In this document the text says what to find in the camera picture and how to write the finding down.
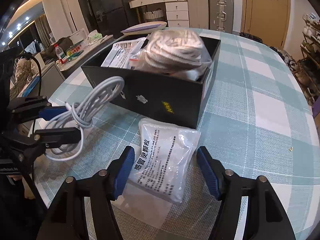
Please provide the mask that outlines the plastic water bottle red label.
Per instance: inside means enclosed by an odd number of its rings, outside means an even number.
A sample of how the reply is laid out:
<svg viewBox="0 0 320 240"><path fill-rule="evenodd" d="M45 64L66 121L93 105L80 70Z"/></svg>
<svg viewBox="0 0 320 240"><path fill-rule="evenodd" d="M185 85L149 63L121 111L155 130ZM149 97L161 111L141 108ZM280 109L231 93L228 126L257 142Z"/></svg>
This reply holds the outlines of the plastic water bottle red label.
<svg viewBox="0 0 320 240"><path fill-rule="evenodd" d="M54 44L55 52L57 55L57 58L61 62L61 64L65 64L67 62L67 56L65 55L65 52L63 49L56 43Z"/></svg>

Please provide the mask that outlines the tan wooden door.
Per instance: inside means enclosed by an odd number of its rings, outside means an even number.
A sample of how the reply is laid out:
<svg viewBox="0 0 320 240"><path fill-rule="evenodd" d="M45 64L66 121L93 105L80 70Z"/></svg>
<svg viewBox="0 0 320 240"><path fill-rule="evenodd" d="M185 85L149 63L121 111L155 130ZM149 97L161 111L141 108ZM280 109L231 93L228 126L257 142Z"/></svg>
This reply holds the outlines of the tan wooden door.
<svg viewBox="0 0 320 240"><path fill-rule="evenodd" d="M241 31L268 46L284 48L290 20L290 0L242 0Z"/></svg>

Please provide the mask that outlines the black refrigerator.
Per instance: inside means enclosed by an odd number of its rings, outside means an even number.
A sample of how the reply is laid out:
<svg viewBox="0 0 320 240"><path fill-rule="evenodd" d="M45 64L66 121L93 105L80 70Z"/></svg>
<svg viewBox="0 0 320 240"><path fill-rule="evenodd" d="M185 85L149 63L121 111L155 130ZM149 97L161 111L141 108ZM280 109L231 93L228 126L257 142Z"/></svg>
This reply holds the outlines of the black refrigerator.
<svg viewBox="0 0 320 240"><path fill-rule="evenodd" d="M137 13L130 8L131 0L101 0L107 17L108 35L121 37L122 31L138 24Z"/></svg>

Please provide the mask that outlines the white drawer desk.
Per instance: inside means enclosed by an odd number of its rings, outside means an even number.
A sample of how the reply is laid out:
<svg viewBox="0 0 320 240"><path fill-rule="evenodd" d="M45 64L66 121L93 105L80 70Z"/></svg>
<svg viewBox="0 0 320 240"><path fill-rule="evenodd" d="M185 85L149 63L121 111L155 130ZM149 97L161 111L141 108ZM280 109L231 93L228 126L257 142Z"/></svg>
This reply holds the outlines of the white drawer desk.
<svg viewBox="0 0 320 240"><path fill-rule="evenodd" d="M160 8L164 11L168 27L190 27L187 0L131 0L129 6L136 10L139 23L145 22L144 12Z"/></svg>

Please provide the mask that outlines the white plush toy blue ear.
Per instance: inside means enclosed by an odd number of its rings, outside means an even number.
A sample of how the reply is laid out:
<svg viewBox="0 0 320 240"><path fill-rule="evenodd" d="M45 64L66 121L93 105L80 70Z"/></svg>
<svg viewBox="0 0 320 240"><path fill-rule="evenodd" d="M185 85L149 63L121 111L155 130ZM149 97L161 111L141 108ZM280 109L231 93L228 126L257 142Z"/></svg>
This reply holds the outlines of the white plush toy blue ear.
<svg viewBox="0 0 320 240"><path fill-rule="evenodd" d="M179 79L184 80L191 80L196 81L198 80L203 74L205 73L205 70L188 70L188 71L182 71L182 72L176 72L174 74L171 74L172 77L177 77Z"/></svg>

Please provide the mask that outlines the black cardboard box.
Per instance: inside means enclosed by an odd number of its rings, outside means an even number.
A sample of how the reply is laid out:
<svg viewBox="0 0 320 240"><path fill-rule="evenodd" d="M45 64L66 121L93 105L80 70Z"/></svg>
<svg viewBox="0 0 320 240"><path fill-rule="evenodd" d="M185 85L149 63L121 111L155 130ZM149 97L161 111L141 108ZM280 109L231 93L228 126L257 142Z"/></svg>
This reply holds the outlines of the black cardboard box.
<svg viewBox="0 0 320 240"><path fill-rule="evenodd" d="M221 46L219 39L203 37L202 40L213 65L197 81L139 70L104 67L102 62L111 51L111 44L81 69L92 87L112 76L124 79L122 93L112 100L113 104L157 121L196 128L215 81Z"/></svg>

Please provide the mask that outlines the white oval plate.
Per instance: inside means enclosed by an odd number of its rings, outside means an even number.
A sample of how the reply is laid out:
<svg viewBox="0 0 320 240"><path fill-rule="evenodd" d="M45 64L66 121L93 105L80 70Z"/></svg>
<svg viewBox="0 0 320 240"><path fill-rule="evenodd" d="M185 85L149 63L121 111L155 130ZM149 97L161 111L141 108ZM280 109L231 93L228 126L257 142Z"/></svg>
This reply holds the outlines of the white oval plate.
<svg viewBox="0 0 320 240"><path fill-rule="evenodd" d="M134 25L121 32L126 36L143 35L143 34L150 34L154 31L163 30L166 26L167 26L167 22L164 22L164 21L146 22L146 23Z"/></svg>

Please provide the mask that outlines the white electric kettle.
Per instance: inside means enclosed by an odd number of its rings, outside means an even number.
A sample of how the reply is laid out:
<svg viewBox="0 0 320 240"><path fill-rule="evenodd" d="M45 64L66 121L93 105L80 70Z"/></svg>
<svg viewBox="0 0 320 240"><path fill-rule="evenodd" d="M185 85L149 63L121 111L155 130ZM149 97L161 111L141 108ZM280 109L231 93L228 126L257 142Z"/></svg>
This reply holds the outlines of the white electric kettle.
<svg viewBox="0 0 320 240"><path fill-rule="evenodd" d="M84 41L87 38L87 33L84 28L72 33L69 37L73 44Z"/></svg>

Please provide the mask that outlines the bag of striped rope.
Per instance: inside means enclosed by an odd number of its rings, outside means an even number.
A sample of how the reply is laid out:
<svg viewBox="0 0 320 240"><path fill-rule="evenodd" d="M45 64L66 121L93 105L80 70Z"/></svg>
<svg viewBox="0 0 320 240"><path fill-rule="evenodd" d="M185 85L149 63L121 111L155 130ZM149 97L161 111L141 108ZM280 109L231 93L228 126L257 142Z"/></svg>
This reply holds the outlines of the bag of striped rope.
<svg viewBox="0 0 320 240"><path fill-rule="evenodd" d="M167 75L193 71L201 76L213 62L202 38L190 29L158 30L146 40L135 70Z"/></svg>

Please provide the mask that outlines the beige suitcase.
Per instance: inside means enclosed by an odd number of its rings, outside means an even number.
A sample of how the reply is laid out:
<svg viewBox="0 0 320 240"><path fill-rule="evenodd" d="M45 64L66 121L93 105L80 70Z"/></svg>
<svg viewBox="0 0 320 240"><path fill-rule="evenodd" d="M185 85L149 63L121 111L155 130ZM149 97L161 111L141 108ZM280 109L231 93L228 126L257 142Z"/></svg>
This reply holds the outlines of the beige suitcase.
<svg viewBox="0 0 320 240"><path fill-rule="evenodd" d="M209 29L209 0L187 0L191 28Z"/></svg>

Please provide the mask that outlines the grey coffee table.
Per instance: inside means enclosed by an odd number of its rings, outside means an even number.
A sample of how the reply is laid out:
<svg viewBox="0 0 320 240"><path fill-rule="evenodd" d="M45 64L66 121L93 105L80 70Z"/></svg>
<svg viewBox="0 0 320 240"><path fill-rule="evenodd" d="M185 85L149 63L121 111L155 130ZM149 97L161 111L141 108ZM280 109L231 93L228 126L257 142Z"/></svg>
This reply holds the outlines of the grey coffee table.
<svg viewBox="0 0 320 240"><path fill-rule="evenodd" d="M50 98L67 77L114 40L113 35L108 35L99 39L92 45L87 46L76 59L63 64L61 67L59 67L56 62L45 65L42 70L40 95Z"/></svg>

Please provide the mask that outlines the silver suitcase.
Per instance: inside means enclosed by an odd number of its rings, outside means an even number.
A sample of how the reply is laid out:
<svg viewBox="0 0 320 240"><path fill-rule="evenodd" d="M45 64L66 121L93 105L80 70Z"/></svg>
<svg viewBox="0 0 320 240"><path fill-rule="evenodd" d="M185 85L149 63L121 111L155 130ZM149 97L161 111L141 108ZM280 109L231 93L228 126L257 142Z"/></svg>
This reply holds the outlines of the silver suitcase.
<svg viewBox="0 0 320 240"><path fill-rule="evenodd" d="M209 0L210 30L232 33L234 0Z"/></svg>

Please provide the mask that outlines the white medicine granule packet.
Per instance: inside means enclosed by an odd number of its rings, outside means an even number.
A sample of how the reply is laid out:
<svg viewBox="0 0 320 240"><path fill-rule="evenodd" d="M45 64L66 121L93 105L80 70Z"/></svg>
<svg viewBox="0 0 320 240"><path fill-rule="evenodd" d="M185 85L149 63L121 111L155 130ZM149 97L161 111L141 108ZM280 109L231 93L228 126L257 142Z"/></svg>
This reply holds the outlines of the white medicine granule packet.
<svg viewBox="0 0 320 240"><path fill-rule="evenodd" d="M138 126L141 150L129 182L172 204L181 204L201 132L149 118L142 118Z"/></svg>

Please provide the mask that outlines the black trash bag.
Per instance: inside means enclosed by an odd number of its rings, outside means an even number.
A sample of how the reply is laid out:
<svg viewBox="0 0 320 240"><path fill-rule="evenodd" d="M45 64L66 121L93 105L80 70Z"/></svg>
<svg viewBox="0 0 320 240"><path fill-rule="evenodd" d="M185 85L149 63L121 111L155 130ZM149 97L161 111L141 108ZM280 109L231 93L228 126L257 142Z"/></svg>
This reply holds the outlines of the black trash bag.
<svg viewBox="0 0 320 240"><path fill-rule="evenodd" d="M243 33L243 32L240 32L239 34L241 37L244 37L244 38L247 38L249 40L253 40L255 42L259 42L259 43L263 43L263 40L257 36L254 36L252 34L249 34L249 33Z"/></svg>

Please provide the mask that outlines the tall dark glass cabinet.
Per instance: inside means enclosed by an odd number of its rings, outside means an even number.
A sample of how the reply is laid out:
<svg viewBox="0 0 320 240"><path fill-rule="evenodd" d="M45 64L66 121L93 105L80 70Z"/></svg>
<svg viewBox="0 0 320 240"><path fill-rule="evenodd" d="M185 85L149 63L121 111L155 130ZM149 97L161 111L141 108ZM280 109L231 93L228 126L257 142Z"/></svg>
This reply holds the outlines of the tall dark glass cabinet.
<svg viewBox="0 0 320 240"><path fill-rule="evenodd" d="M99 26L97 23L96 16L93 12L91 0L78 0L82 15L84 17L88 32L94 30L99 31Z"/></svg>

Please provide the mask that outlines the woven laundry basket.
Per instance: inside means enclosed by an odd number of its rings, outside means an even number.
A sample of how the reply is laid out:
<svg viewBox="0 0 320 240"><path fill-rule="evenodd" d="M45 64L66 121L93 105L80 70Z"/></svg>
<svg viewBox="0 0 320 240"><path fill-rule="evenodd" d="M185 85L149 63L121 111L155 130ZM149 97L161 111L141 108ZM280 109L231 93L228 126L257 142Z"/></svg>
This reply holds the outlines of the woven laundry basket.
<svg viewBox="0 0 320 240"><path fill-rule="evenodd" d="M160 8L154 11L146 11L143 14L145 22L165 21L164 11Z"/></svg>

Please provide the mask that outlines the wooden shoe rack with shoes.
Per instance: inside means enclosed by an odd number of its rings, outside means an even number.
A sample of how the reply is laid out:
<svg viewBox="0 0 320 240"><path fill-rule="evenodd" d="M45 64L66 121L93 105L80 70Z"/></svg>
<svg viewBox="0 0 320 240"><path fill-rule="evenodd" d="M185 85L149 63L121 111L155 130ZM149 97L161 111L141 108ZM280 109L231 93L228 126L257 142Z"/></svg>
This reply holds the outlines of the wooden shoe rack with shoes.
<svg viewBox="0 0 320 240"><path fill-rule="evenodd" d="M300 51L303 58L290 66L310 106L319 99L319 20L313 13L304 14L303 41Z"/></svg>

